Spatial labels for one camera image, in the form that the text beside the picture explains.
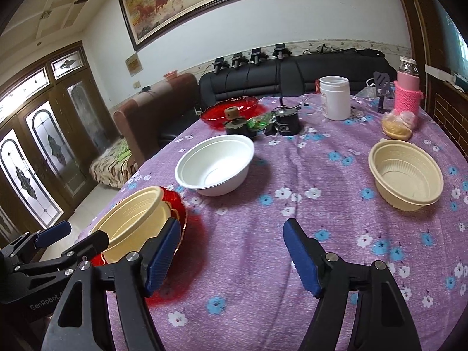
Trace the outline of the cream plastic bowl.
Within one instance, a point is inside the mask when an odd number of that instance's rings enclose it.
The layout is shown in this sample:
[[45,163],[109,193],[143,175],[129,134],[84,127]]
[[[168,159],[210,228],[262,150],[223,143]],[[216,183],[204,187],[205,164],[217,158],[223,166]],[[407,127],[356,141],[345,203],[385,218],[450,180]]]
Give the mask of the cream plastic bowl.
[[439,165],[412,143],[381,140],[370,149],[368,165],[381,197],[396,209],[418,211],[435,204],[442,195]]
[[101,252],[106,264],[118,262],[129,252],[140,251],[149,238],[156,237],[171,217],[169,205],[163,201],[164,191],[150,186],[134,192],[117,203],[90,231],[103,231],[109,238]]

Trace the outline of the large red scalloped plate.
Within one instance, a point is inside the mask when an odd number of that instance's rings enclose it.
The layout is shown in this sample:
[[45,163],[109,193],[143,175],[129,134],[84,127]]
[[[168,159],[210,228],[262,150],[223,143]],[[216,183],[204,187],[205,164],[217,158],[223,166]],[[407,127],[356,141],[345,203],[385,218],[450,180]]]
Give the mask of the large red scalloped plate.
[[202,251],[206,238],[202,217],[194,208],[185,207],[188,219],[183,242],[173,257],[164,283],[146,299],[149,307],[158,307],[181,299],[203,268],[205,258]]

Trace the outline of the small red gold-rimmed plate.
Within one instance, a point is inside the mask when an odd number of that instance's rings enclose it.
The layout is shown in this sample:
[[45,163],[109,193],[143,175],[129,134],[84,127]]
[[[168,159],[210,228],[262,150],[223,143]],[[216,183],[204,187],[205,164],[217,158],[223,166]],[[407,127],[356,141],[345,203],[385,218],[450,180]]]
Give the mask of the small red gold-rimmed plate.
[[183,198],[181,198],[181,196],[177,192],[166,189],[164,187],[161,187],[161,189],[164,192],[163,201],[167,203],[167,205],[169,206],[171,210],[172,217],[175,217],[181,226],[181,235],[180,235],[179,243],[174,252],[174,254],[177,254],[178,249],[181,246],[184,235],[185,235],[188,214],[186,211],[186,207],[183,204]]

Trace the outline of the large white paper bowl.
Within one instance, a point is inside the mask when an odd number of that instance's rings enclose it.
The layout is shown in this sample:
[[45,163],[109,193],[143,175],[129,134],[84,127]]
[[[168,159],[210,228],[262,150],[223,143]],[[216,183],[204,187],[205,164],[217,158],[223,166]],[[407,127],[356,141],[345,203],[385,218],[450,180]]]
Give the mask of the large white paper bowl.
[[182,187],[205,197],[220,197],[245,181],[254,155],[254,142],[244,135],[215,136],[180,158],[175,179]]

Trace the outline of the patterned blanket cushion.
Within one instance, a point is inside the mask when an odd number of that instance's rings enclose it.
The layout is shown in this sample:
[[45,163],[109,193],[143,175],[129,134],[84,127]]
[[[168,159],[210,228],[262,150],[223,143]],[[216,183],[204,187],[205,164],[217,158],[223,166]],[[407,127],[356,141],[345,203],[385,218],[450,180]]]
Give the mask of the patterned blanket cushion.
[[138,165],[125,138],[117,139],[89,167],[98,184],[120,189],[138,170]]

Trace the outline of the wooden glass door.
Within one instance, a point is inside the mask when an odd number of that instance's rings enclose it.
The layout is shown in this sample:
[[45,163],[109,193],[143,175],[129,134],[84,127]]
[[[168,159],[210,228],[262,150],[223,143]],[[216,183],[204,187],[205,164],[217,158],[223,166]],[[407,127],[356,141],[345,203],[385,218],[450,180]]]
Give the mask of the wooden glass door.
[[72,216],[117,138],[84,47],[44,56],[1,86],[1,244]]

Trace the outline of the purple floral tablecloth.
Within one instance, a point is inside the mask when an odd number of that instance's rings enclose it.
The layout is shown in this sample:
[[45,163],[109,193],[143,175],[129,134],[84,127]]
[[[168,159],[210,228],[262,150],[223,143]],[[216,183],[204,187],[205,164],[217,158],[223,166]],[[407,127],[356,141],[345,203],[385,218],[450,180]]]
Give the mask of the purple floral tablecloth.
[[431,118],[412,142],[439,165],[434,205],[404,212],[378,193],[368,167],[383,136],[367,105],[346,121],[323,118],[313,95],[299,135],[255,138],[244,183],[207,198],[175,179],[186,152],[215,135],[201,121],[164,147],[121,187],[116,200],[158,185],[180,192],[202,217],[203,268],[179,300],[150,307],[167,350],[296,350],[317,301],[304,290],[282,237],[295,218],[346,261],[386,262],[408,304],[424,350],[437,350],[467,306],[467,160]]

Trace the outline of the red bowl far end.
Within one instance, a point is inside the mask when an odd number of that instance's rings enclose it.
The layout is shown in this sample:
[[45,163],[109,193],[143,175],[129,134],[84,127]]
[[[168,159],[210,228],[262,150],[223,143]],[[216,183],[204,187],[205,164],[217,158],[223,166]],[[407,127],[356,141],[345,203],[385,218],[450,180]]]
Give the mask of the red bowl far end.
[[261,112],[262,107],[256,97],[233,97],[207,108],[200,118],[209,127],[222,129],[228,121],[236,118],[250,119]]

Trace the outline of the black pot with wooden spool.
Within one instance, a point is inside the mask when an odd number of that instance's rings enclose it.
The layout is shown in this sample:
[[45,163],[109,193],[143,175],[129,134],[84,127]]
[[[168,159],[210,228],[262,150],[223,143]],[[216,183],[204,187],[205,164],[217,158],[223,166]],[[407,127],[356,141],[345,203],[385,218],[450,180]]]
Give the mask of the black pot with wooden spool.
[[249,127],[248,120],[240,115],[238,107],[227,108],[224,116],[226,118],[224,130],[228,135],[244,135],[250,139],[256,137],[256,131]]

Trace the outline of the bag of snacks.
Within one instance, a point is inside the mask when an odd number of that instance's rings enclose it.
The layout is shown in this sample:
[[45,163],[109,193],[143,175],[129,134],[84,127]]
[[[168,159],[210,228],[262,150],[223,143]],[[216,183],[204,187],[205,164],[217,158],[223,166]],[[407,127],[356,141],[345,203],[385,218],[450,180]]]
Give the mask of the bag of snacks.
[[381,120],[382,131],[393,140],[408,141],[417,127],[417,115],[410,111],[398,113],[392,110],[384,113]]

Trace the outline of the black cylindrical device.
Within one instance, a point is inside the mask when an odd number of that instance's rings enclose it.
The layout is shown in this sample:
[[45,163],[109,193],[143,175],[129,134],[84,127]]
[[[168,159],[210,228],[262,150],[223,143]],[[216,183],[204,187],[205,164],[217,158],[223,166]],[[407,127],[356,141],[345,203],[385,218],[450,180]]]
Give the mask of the black cylindrical device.
[[301,105],[289,106],[284,102],[284,98],[279,98],[279,107],[273,110],[275,126],[280,135],[294,136],[301,131],[299,122],[299,110]]

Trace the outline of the pink sleeved glass bottle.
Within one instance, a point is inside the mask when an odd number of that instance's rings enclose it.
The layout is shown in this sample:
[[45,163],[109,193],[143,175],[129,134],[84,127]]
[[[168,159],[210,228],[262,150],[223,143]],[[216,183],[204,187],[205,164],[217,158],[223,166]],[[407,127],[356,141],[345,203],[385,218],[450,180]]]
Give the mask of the pink sleeved glass bottle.
[[394,109],[398,113],[411,112],[417,116],[424,94],[420,90],[420,75],[414,59],[400,57],[397,80],[394,85]]

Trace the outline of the white plastic jar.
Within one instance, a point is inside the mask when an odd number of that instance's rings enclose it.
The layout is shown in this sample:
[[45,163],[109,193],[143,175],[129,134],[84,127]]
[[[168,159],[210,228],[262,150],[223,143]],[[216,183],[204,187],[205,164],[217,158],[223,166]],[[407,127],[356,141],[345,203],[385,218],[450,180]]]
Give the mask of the white plastic jar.
[[347,78],[325,76],[319,79],[322,113],[331,121],[345,121],[351,116],[351,89]]

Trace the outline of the black phone stand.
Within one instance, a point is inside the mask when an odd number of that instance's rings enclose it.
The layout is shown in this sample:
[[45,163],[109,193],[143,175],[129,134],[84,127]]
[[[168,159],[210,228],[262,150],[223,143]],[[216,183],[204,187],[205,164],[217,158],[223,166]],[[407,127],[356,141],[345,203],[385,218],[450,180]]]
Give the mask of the black phone stand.
[[375,71],[373,73],[375,92],[378,99],[378,112],[385,113],[388,109],[384,108],[385,99],[392,96],[390,75]]

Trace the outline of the black leather sofa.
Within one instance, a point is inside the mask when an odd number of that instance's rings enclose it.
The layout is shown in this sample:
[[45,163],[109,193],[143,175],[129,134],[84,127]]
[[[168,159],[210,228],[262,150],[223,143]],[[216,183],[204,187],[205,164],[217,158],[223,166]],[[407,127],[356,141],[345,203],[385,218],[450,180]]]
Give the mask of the black leather sofa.
[[294,97],[317,91],[316,82],[324,76],[349,80],[351,93],[366,86],[374,72],[387,73],[393,81],[397,71],[380,51],[347,49],[339,53],[312,53],[285,59],[269,59],[260,65],[244,65],[209,72],[198,81],[201,102],[206,109],[233,97]]

